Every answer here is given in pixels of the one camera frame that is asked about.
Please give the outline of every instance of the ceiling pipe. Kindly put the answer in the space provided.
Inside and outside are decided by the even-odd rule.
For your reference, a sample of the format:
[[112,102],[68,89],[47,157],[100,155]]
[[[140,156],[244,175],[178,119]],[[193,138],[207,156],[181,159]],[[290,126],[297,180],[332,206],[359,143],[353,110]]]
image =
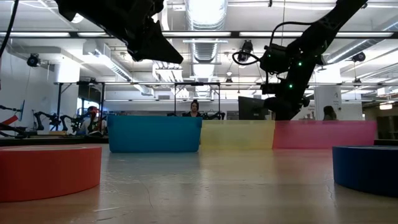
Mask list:
[[[185,0],[186,16],[189,30],[223,30],[226,20],[228,0]],[[217,43],[192,43],[193,74],[210,82],[218,53]],[[209,96],[210,88],[207,86],[196,87],[198,96]]]
[[[377,26],[373,31],[398,31],[398,15]],[[338,63],[375,46],[385,39],[355,40],[324,58],[327,65]]]

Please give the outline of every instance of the cable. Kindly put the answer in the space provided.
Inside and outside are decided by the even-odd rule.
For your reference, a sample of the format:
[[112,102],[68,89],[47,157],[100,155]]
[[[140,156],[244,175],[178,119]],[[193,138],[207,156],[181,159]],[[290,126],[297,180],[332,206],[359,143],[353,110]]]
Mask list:
[[312,25],[312,24],[314,24],[314,22],[292,22],[292,21],[290,21],[290,22],[282,22],[282,23],[278,24],[278,25],[275,27],[275,29],[272,31],[271,40],[269,41],[269,45],[271,46],[272,41],[274,40],[275,32],[276,32],[276,30],[277,30],[278,28],[280,28],[281,26],[284,26],[284,25],[310,26],[310,25]]
[[4,40],[2,41],[2,44],[1,44],[1,47],[0,47],[0,58],[2,56],[2,53],[4,52],[4,49],[6,49],[8,39],[10,38],[10,35],[11,35],[11,30],[12,30],[12,27],[14,25],[15,16],[17,14],[18,3],[19,3],[19,0],[15,0],[14,8],[12,8],[12,14],[11,14],[11,18],[10,18],[10,23],[8,24],[6,36],[4,37]]
[[[238,55],[238,54],[248,55],[248,56],[250,56],[250,57],[252,57],[252,58],[254,58],[254,59],[256,59],[256,60],[253,61],[253,62],[242,63],[242,62],[239,62],[239,61],[237,61],[237,60],[235,59],[235,55]],[[235,52],[235,53],[232,54],[232,60],[234,60],[234,62],[237,63],[238,65],[247,66],[247,65],[252,65],[252,64],[254,64],[254,63],[259,62],[259,61],[260,61],[260,58],[257,57],[257,56],[255,56],[254,54],[251,54],[251,53],[248,53],[248,52],[240,52],[240,51],[239,51],[239,52]]]

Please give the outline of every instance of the robot arm in background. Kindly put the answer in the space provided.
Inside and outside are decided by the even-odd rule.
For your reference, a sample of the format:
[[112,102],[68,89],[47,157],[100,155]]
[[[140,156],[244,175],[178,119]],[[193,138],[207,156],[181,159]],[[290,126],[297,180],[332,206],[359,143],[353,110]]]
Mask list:
[[71,127],[73,132],[78,132],[80,130],[80,126],[81,124],[84,122],[85,117],[87,117],[90,113],[87,112],[85,113],[83,116],[77,116],[76,118],[72,118],[71,116],[68,115],[63,115],[60,117],[60,120],[62,122],[62,131],[68,131],[68,126],[65,123],[65,118],[68,118],[70,120],[70,122],[72,123]]
[[135,61],[143,59],[182,63],[183,57],[162,35],[152,19],[163,10],[163,0],[55,0],[59,13],[72,21],[79,13],[123,41]]
[[204,120],[213,120],[213,119],[218,119],[218,120],[224,120],[224,118],[225,118],[225,113],[223,113],[223,112],[217,112],[217,113],[215,113],[215,114],[213,114],[213,115],[208,115],[207,113],[204,113],[202,116],[201,116]]
[[42,120],[40,118],[42,115],[44,115],[48,119],[50,119],[50,125],[52,125],[52,126],[60,125],[60,121],[58,120],[57,114],[50,115],[50,114],[47,114],[47,113],[39,111],[37,113],[34,113],[34,116],[35,116],[36,121],[37,121],[37,130],[38,131],[43,131],[44,130],[44,126],[43,126]]
[[263,94],[275,94],[265,100],[264,106],[276,114],[276,120],[290,120],[308,106],[304,97],[316,64],[322,65],[321,54],[333,42],[338,31],[368,0],[337,0],[336,6],[320,20],[312,23],[301,37],[287,47],[270,44],[260,59],[267,73],[288,72],[281,83],[262,85]]

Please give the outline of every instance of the person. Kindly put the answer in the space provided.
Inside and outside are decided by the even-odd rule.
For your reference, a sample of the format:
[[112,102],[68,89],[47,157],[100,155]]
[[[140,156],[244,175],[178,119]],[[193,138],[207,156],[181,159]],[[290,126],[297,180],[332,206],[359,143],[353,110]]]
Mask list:
[[[90,118],[86,119],[81,124],[78,134],[90,134],[95,131],[100,131],[100,123],[97,118],[98,108],[95,106],[91,106],[87,109],[87,112],[90,114]],[[102,120],[101,133],[104,134],[105,130],[106,130],[106,121]]]
[[332,106],[324,107],[323,114],[325,115],[323,117],[324,121],[336,121],[337,120],[337,114]]
[[199,110],[198,100],[193,100],[193,102],[191,103],[191,111],[183,114],[183,116],[193,117],[193,118],[201,117],[201,114],[198,112],[198,110]]

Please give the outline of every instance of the ventilation duct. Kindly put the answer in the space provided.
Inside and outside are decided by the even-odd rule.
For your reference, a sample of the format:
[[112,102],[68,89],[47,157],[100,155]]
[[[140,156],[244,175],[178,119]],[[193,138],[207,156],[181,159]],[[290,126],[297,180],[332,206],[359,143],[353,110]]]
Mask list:
[[[394,16],[392,19],[387,22],[377,26],[373,31],[398,31],[398,16]],[[350,44],[344,46],[343,48],[337,50],[331,55],[327,56],[326,62],[327,64],[338,63],[342,60],[350,58],[380,42],[384,39],[370,39],[370,40],[355,40]]]
[[[134,79],[130,72],[119,62],[111,58],[111,49],[106,44],[98,44],[95,40],[88,40],[83,44],[83,55],[92,55],[98,58],[98,61],[107,66],[116,75],[119,75],[127,82],[140,82]],[[134,85],[143,96],[154,96],[153,89],[143,85]]]
[[[188,29],[223,30],[227,5],[228,0],[185,0]],[[194,76],[211,81],[215,69],[215,65],[211,63],[216,60],[218,44],[193,43],[191,51],[192,62],[199,63],[192,66]],[[203,87],[196,87],[196,91],[198,96],[210,94],[210,89],[209,92],[203,92]]]

